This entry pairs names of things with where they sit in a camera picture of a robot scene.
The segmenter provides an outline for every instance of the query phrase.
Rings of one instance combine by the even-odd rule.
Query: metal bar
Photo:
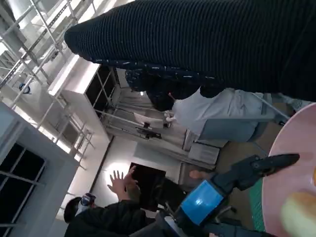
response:
[[[11,48],[11,46],[10,46],[9,44],[6,44],[6,47],[7,47],[7,49],[8,49],[13,55],[18,55],[18,54],[15,54],[14,50]],[[37,67],[39,67],[39,63],[38,63],[37,59],[35,58],[35,56],[34,56],[32,53],[30,53],[30,52],[27,50],[27,48],[25,49],[24,47],[25,47],[25,46],[24,46],[24,44],[23,44],[23,49],[25,50],[25,54],[29,55],[29,57],[31,58],[31,60],[33,60],[33,62],[35,63],[35,65],[36,65]],[[46,79],[49,78],[49,76],[47,75],[47,73],[46,73],[42,68],[40,68],[40,71],[43,73],[43,75],[46,77]]]
[[[130,105],[130,104],[125,103],[125,102],[118,102],[118,105],[119,105],[119,106],[123,106],[123,107],[131,107],[131,108],[136,108],[136,109],[151,110],[151,111],[157,112],[157,110],[155,110],[155,109],[145,108],[145,107],[136,106],[136,105]]]
[[[37,70],[35,71],[35,74],[37,74],[40,71],[40,68],[42,68],[42,66],[46,63],[46,61],[48,60],[48,58],[50,58],[50,55],[53,53],[53,48],[51,49],[51,51],[46,55],[46,57],[43,59],[43,61],[40,63],[39,67],[37,68]],[[30,83],[32,82],[33,78],[30,78],[24,85],[24,87],[21,89],[21,91],[19,92],[19,94],[15,97],[15,99],[13,100],[12,104],[10,105],[10,108],[12,108],[16,102],[19,100],[19,98],[22,96],[24,88],[28,87],[30,85]]]
[[[3,40],[3,44],[4,44],[7,48],[10,47],[10,45],[8,45],[8,43],[7,43],[5,40]],[[19,55],[17,55],[14,51],[12,51],[11,53],[14,55],[14,57],[18,58],[19,61],[25,66],[25,68],[26,68],[27,70],[29,70],[29,72],[32,74],[32,76],[33,76],[39,83],[41,83],[41,81],[40,81],[40,79],[38,78],[38,76],[33,72],[33,70],[29,67],[29,65],[27,65],[27,63],[24,61],[24,59],[22,59],[22,58],[21,58]]]
[[[58,103],[60,104],[60,106],[63,108],[63,104],[61,103],[61,101],[60,101],[57,97],[58,97],[58,94],[55,95],[55,100],[56,100],[56,102],[58,102]],[[72,122],[72,124],[75,125],[75,127],[79,130],[79,134],[82,133],[82,134],[84,135],[85,139],[86,139],[85,133],[83,133],[82,129],[75,123],[75,121],[74,121],[72,118],[70,118],[70,122]],[[89,144],[90,144],[93,148],[95,148],[95,146],[94,146],[90,141],[89,141]]]
[[[97,72],[97,77],[98,77],[98,79],[99,79],[99,82],[100,82],[100,84],[101,84],[101,86],[102,86],[102,90],[103,90],[103,92],[104,92],[104,94],[105,94],[105,97],[107,98],[107,101],[108,101],[108,103],[110,102],[110,98],[108,97],[108,95],[107,95],[107,93],[105,92],[105,89],[104,89],[104,85],[102,84],[102,81],[101,81],[101,78],[100,78],[100,75],[99,75],[99,73]]]
[[[30,183],[30,184],[45,186],[45,184],[42,184],[42,183],[39,183],[39,182],[30,180],[30,179],[26,179],[26,178],[23,178],[23,177],[20,177],[20,176],[17,176],[17,175],[15,175],[15,174],[11,174],[11,173],[8,173],[8,172],[3,172],[3,171],[1,171],[1,170],[0,170],[0,174],[5,175],[5,176],[8,176],[9,178],[22,180],[22,181],[27,182],[27,183]]]
[[[257,97],[260,101],[262,101],[263,103],[265,103],[269,108],[271,108],[272,110],[274,110],[275,112],[277,112],[278,114],[280,114],[281,116],[283,116],[284,118],[286,118],[286,120],[289,120],[290,117],[288,115],[286,115],[285,113],[283,113],[282,111],[278,110],[276,107],[274,107],[273,105],[271,105],[269,102],[267,102],[265,99],[261,98],[260,96],[258,96],[256,93],[252,93],[255,97]]]
[[[59,141],[60,137],[63,135],[63,132],[65,131],[69,123],[70,123],[70,120],[68,119],[65,125],[62,127],[61,131],[59,132],[58,136],[56,137],[55,143]]]
[[[108,79],[110,78],[112,71],[110,71],[110,73],[108,74],[107,78],[105,79],[105,82],[103,83],[103,86],[105,86],[105,84],[108,82]]]
[[[48,24],[48,27],[51,27],[52,25],[54,25],[54,23],[57,21],[57,19],[59,18],[59,16],[65,11],[65,9],[67,8],[67,4],[65,4],[63,6],[63,8],[57,13],[57,15],[53,18],[53,20]],[[73,23],[73,19],[70,20],[69,25],[71,25]],[[64,28],[63,31],[66,31],[68,28],[68,25]],[[40,36],[38,37],[38,39],[31,45],[31,47],[29,48],[29,50],[27,52],[25,52],[22,56],[22,58],[20,59],[24,59],[29,52],[31,52],[36,45],[41,41],[41,39],[45,36],[45,34],[47,33],[47,29],[45,29]],[[63,40],[63,37],[61,35],[59,35],[59,37],[57,37],[58,40],[57,42],[59,42],[59,40]],[[18,62],[16,62],[16,64],[14,65],[14,67],[11,69],[11,71],[5,76],[5,78],[3,79],[3,81],[0,83],[0,89],[7,83],[7,81],[14,75],[15,71],[17,70],[17,68],[22,64],[21,60],[19,60]]]
[[[6,35],[10,34],[11,31],[13,31],[15,27],[17,27],[17,25],[24,19],[24,17],[27,16],[27,14],[30,13],[30,11],[31,11],[32,9],[33,9],[33,6],[30,5],[30,6],[22,13],[22,15],[21,15],[2,35],[0,35],[0,37],[2,37],[2,39],[0,39],[0,42],[2,42],[2,41],[3,41],[3,38],[4,38]]]
[[[94,14],[97,14],[97,10],[95,9],[95,5],[94,5],[93,0],[91,1],[91,4],[92,4],[93,10],[94,10]]]
[[[94,107],[94,106],[95,106],[95,104],[97,103],[97,100],[99,99],[99,97],[100,97],[100,95],[101,95],[101,92],[102,92],[102,91],[103,91],[103,90],[100,90],[100,92],[99,92],[99,94],[98,94],[97,98],[95,99],[95,101],[94,101],[94,103],[93,103],[92,107]]]
[[[67,1],[67,5],[68,5],[68,7],[69,7],[69,10],[70,10],[70,13],[71,13],[72,18],[74,18],[74,19],[77,21],[77,18],[76,18],[76,15],[75,15],[75,13],[74,13],[74,10],[73,10],[73,8],[72,8],[71,5],[70,5],[70,1],[69,1],[69,0],[66,0],[66,1]]]
[[[23,149],[23,151],[21,152],[21,154],[19,155],[18,159],[16,159],[15,163],[13,164],[13,166],[11,167],[10,169],[10,173],[12,173],[15,169],[15,167],[17,166],[17,164],[20,162],[24,152],[26,151],[26,148]],[[8,177],[6,177],[3,182],[1,183],[1,186],[0,186],[0,191],[3,189],[4,185],[6,184],[6,182],[8,181]]]
[[[96,109],[94,109],[94,110],[95,110],[96,112],[102,113],[103,115],[106,115],[106,116],[109,116],[109,117],[112,117],[112,118],[115,118],[115,119],[119,119],[119,120],[122,120],[122,121],[124,121],[124,122],[129,122],[129,123],[131,123],[131,124],[133,124],[133,125],[136,125],[136,126],[141,126],[141,127],[143,127],[143,125],[140,124],[140,123],[133,122],[133,121],[130,121],[130,120],[127,120],[127,119],[124,119],[124,118],[121,118],[121,117],[118,117],[118,116],[115,116],[115,115],[111,115],[111,114],[109,114],[109,113],[106,113],[106,112],[103,112],[103,111],[100,111],[100,110],[96,110]]]
[[[43,122],[44,122],[46,116],[48,115],[48,113],[49,113],[49,111],[51,110],[51,108],[53,108],[53,106],[54,106],[55,103],[56,103],[56,100],[54,100],[54,101],[50,104],[50,106],[49,106],[48,109],[46,110],[44,116],[41,118],[40,122],[38,123],[38,125],[37,125],[37,127],[36,127],[37,129],[39,129],[40,126],[43,124]]]
[[[91,141],[91,138],[92,138],[93,135],[91,135],[91,137],[89,139],[87,139],[87,145],[85,146],[84,150],[83,150],[83,153],[82,153],[82,156],[80,157],[80,160],[79,160],[79,163],[81,162],[82,158],[84,157],[84,154],[89,146],[89,141]]]
[[[40,168],[40,170],[39,170],[37,176],[35,177],[35,180],[38,180],[38,179],[40,178],[40,175],[42,174],[42,172],[43,172],[45,166],[46,166],[46,161],[44,161],[44,164],[43,164],[42,167]],[[12,223],[14,223],[15,220],[18,218],[18,216],[19,216],[19,214],[20,214],[20,212],[21,212],[21,210],[22,210],[24,204],[26,203],[27,199],[29,198],[29,196],[30,196],[30,194],[31,194],[31,192],[32,192],[32,190],[33,190],[33,188],[34,188],[34,186],[35,186],[35,185],[32,185],[32,186],[30,187],[30,189],[28,190],[28,192],[26,193],[26,195],[25,195],[23,201],[21,202],[21,204],[20,204],[18,210],[16,211],[14,217],[12,218],[12,221],[11,221]],[[6,237],[6,236],[8,235],[8,233],[9,233],[9,231],[10,231],[10,229],[7,229],[6,232],[4,233],[4,235],[3,235],[2,237]]]
[[[33,7],[35,8],[35,11],[37,12],[37,14],[39,15],[41,21],[43,22],[43,24],[44,24],[49,36],[53,40],[53,43],[54,43],[54,46],[55,46],[56,50],[59,51],[57,41],[56,41],[55,37],[53,36],[52,32],[50,31],[50,28],[49,28],[48,24],[46,23],[43,15],[41,14],[38,6],[35,4],[34,0],[30,0],[30,2],[32,3]]]
[[[13,223],[3,223],[0,224],[0,228],[5,228],[5,227],[22,227],[24,226],[23,224],[13,224]]]

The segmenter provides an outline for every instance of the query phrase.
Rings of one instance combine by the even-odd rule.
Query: person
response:
[[[106,207],[94,205],[76,215],[80,197],[72,199],[65,208],[64,218],[69,223],[65,237],[127,237],[154,222],[128,194],[127,190],[137,184],[132,179],[134,169],[125,178],[118,171],[111,176],[109,188],[118,196],[117,203]]]
[[[315,15],[313,0],[137,0],[64,38],[92,63],[173,77],[202,95],[234,88],[316,101]]]
[[[176,120],[196,135],[202,133],[205,122],[210,118],[241,118],[247,115],[260,115],[262,110],[262,102],[250,92],[231,88],[223,90],[213,98],[203,97],[198,89],[184,100],[175,100],[170,94],[169,97],[154,100],[152,103],[153,107],[159,111],[172,110],[174,117],[167,120]],[[250,122],[250,125],[254,130],[257,122]]]

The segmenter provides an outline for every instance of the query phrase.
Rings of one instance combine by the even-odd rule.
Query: white shirt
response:
[[[180,125],[200,135],[210,118],[260,115],[261,108],[262,102],[250,92],[228,88],[213,98],[203,97],[199,89],[184,100],[176,100],[172,111]]]

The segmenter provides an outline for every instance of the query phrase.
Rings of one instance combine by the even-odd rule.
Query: hand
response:
[[[115,171],[113,171],[113,176],[110,175],[110,179],[112,182],[112,186],[108,185],[109,189],[117,194],[117,195],[121,195],[123,193],[125,193],[125,181],[123,179],[123,172],[122,172],[122,176],[119,176],[119,171],[117,170],[117,174],[115,173]]]
[[[132,178],[132,174],[134,173],[136,166],[131,167],[127,175],[124,177],[125,186],[136,186],[138,183],[137,180]]]

